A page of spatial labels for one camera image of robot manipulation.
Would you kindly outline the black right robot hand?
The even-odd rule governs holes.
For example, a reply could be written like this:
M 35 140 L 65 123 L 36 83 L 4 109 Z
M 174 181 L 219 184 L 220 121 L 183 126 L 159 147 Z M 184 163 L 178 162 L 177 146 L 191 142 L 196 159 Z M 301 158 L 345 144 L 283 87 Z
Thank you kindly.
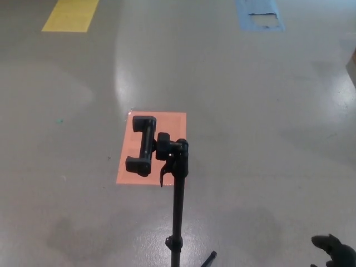
M 355 267 L 355 250 L 334 235 L 312 236 L 311 242 L 330 256 L 330 260 L 325 263 L 326 267 Z

